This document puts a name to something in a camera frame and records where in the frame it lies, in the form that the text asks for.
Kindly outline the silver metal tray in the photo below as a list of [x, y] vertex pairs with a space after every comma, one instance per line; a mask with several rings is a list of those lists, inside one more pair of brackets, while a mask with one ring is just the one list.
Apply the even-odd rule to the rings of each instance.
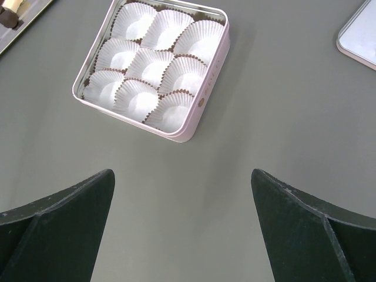
[[48, 6], [53, 3], [53, 0], [25, 0], [19, 7], [16, 13], [23, 25], [17, 30], [5, 28], [1, 25], [1, 55], [11, 46], [13, 42], [24, 32], [41, 15]]

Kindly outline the pink chocolate tin box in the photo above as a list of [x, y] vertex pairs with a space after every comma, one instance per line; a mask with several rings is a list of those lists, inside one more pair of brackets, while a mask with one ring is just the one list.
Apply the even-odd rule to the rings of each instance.
[[113, 1], [72, 94], [178, 143], [199, 124], [230, 49], [221, 9], [185, 1]]

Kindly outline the silver tin lid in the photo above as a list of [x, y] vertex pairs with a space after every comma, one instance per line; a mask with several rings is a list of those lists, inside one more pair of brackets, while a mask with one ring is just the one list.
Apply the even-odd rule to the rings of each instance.
[[375, 0], [365, 1], [339, 31], [337, 49], [375, 70]]

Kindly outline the dark chocolate piece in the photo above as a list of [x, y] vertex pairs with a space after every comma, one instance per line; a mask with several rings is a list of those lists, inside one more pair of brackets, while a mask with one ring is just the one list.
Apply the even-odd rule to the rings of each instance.
[[23, 20], [11, 10], [1, 9], [0, 22], [5, 28], [17, 30], [23, 25]]

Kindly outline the white chocolate block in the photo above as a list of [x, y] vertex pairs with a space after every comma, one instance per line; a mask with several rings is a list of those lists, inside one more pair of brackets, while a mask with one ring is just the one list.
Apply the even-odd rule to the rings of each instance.
[[1, 7], [3, 7], [3, 9], [7, 11], [17, 13], [23, 1], [24, 0], [3, 0], [1, 3]]

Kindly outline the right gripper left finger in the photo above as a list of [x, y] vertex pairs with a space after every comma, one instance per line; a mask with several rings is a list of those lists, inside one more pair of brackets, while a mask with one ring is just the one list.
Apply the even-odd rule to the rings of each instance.
[[114, 190], [105, 169], [1, 212], [1, 281], [90, 281]]

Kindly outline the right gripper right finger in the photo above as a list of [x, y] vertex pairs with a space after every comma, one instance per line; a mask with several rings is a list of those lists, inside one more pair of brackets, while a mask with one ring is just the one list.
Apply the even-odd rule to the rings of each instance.
[[251, 188], [275, 281], [375, 281], [375, 219], [261, 169]]

